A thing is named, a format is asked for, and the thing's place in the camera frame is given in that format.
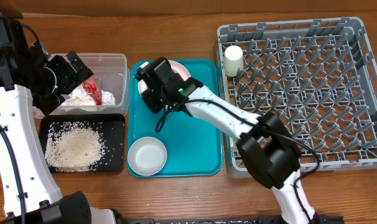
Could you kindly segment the red snack wrapper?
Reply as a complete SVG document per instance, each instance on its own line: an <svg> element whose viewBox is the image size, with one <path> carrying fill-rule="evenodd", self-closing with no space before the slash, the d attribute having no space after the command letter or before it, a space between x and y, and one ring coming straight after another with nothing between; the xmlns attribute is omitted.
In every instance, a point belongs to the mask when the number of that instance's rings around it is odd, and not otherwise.
<svg viewBox="0 0 377 224"><path fill-rule="evenodd" d="M96 105L102 105L101 80L98 77L90 77L83 83L83 89L94 99Z"/></svg>

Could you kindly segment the white napkin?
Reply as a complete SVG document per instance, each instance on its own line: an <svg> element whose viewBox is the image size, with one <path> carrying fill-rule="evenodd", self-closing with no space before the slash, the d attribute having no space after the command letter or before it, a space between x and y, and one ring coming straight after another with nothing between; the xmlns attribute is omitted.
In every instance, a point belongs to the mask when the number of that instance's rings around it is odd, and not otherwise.
<svg viewBox="0 0 377 224"><path fill-rule="evenodd" d="M115 105L114 95L101 90L101 105ZM79 86L68 95L62 106L96 106L96 102L82 86Z"/></svg>

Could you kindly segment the grey bowl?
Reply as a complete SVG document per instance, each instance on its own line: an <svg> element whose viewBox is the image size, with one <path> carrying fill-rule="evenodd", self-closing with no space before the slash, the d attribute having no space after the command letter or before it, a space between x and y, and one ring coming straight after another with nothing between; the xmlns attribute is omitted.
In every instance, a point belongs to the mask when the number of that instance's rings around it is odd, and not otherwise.
<svg viewBox="0 0 377 224"><path fill-rule="evenodd" d="M167 161L167 149L154 137L136 140L128 151L130 169L141 176L151 176L163 169Z"/></svg>

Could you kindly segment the pile of rice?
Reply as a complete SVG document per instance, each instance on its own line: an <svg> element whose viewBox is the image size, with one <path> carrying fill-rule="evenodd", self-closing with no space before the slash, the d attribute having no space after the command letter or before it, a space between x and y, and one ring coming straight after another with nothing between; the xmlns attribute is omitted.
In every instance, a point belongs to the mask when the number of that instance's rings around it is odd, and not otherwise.
<svg viewBox="0 0 377 224"><path fill-rule="evenodd" d="M53 122L45 145L45 160L59 172L93 170L105 155L103 135L87 121Z"/></svg>

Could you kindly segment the cream paper cup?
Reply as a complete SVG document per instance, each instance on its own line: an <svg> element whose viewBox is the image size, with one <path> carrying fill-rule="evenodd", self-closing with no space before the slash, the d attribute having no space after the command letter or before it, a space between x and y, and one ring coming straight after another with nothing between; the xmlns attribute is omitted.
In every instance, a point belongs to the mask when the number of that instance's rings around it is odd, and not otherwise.
<svg viewBox="0 0 377 224"><path fill-rule="evenodd" d="M223 66L226 76L237 76L239 70L244 67L243 63L243 51L241 47L232 45L226 48L223 56Z"/></svg>

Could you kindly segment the wooden chopstick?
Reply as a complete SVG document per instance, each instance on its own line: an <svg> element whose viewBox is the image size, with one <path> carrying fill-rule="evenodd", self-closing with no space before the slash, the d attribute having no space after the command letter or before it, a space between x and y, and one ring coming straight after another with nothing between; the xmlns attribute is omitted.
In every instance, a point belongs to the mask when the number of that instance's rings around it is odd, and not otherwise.
<svg viewBox="0 0 377 224"><path fill-rule="evenodd" d="M229 100L229 89L228 89L228 81L229 81L229 78L228 78L228 76L225 76L225 87L224 87L224 89L225 89L225 100L228 102L228 103L230 103L230 100Z"/></svg>

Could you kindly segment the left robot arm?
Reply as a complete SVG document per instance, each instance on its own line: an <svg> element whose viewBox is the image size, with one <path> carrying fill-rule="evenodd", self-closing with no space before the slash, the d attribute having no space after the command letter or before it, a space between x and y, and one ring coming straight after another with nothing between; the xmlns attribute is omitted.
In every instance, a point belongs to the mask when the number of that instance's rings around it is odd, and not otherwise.
<svg viewBox="0 0 377 224"><path fill-rule="evenodd" d="M34 108L50 114L93 72L76 52L48 56L29 29L0 17L0 175L6 223L123 223L115 209L91 207L82 192L63 196L45 161Z"/></svg>

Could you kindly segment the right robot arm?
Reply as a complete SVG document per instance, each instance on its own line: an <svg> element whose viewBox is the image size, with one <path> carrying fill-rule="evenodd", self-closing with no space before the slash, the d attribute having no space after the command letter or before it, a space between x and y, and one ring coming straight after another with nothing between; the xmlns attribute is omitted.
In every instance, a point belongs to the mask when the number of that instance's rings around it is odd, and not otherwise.
<svg viewBox="0 0 377 224"><path fill-rule="evenodd" d="M167 83L141 79L138 89L154 113L183 111L232 138L252 178L273 191L282 219L286 223L315 223L317 214L300 182L299 142L276 114L261 116L237 108L194 78Z"/></svg>

